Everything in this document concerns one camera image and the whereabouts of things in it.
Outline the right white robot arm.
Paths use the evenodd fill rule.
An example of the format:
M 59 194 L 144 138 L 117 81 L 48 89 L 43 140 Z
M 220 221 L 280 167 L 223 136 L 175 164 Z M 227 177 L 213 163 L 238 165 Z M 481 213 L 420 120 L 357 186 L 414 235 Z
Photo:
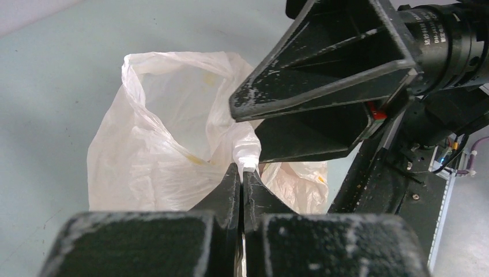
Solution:
M 233 119 L 260 120 L 261 162 L 347 156 L 423 95 L 481 102 L 488 2 L 288 1 L 293 23 L 230 96 Z

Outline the white plastic bag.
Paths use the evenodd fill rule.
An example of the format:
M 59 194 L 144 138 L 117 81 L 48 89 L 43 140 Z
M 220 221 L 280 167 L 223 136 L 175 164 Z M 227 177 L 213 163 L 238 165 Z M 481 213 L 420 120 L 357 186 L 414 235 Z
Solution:
M 229 97 L 252 69 L 222 51 L 125 56 L 122 85 L 88 148 L 89 209 L 187 211 L 235 163 L 240 175 L 258 170 L 295 212 L 324 213 L 326 162 L 260 166 L 260 121 L 231 118 Z

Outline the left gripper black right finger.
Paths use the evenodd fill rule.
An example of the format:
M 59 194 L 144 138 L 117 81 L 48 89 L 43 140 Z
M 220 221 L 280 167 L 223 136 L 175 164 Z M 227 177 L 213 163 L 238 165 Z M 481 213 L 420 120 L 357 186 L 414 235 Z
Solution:
M 248 276 L 429 276 L 399 216 L 295 213 L 256 172 L 243 174 Z

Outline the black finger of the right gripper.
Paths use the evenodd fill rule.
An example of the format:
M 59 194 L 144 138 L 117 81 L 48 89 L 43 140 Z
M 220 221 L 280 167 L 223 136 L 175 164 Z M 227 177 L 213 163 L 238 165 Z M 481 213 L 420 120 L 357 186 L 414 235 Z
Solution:
M 380 138 L 412 103 L 402 95 L 386 108 L 375 101 L 268 118 L 255 129 L 260 163 L 321 162 L 344 158 L 364 140 Z
M 229 100 L 238 122 L 381 99 L 419 73 L 420 49 L 389 1 L 287 1 L 292 25 Z

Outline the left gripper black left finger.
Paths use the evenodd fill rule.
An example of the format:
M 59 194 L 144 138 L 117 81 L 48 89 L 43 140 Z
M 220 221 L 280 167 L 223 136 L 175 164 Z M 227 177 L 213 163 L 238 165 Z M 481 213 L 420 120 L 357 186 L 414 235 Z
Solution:
M 58 233 L 40 276 L 239 276 L 240 193 L 231 164 L 188 211 L 76 214 Z

